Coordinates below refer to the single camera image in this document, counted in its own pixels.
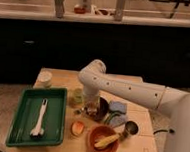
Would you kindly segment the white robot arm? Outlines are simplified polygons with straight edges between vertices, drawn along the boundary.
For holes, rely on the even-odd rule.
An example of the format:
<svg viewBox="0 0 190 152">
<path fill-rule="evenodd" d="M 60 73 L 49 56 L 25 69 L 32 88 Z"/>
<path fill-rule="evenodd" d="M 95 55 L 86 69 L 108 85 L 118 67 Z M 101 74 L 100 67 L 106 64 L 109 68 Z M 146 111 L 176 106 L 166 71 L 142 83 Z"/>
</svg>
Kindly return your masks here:
<svg viewBox="0 0 190 152">
<path fill-rule="evenodd" d="M 107 75 L 103 61 L 94 59 L 78 75 L 86 95 L 100 90 L 170 118 L 164 152 L 190 152 L 190 93 L 164 85 L 134 82 Z"/>
</svg>

